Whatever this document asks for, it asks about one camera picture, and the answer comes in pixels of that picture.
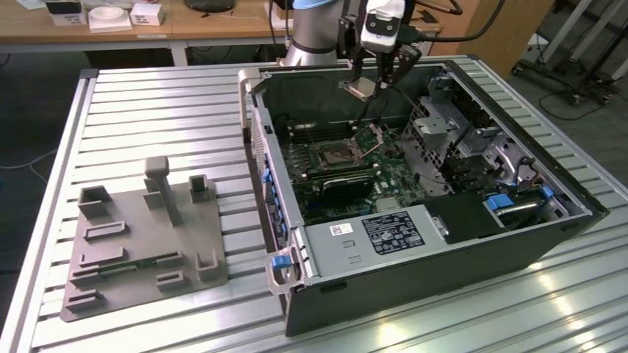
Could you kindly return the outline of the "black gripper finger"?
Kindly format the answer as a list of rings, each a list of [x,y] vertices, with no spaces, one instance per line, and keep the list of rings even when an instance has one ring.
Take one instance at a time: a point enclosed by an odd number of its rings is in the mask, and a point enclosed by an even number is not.
[[[408,74],[421,58],[421,51],[415,46],[400,46],[391,53],[377,54],[379,88],[393,86]]]
[[[360,30],[356,24],[357,18],[353,15],[344,15],[339,19],[339,52],[348,59],[351,82],[357,81],[361,76],[365,56],[365,51],[359,43]]]

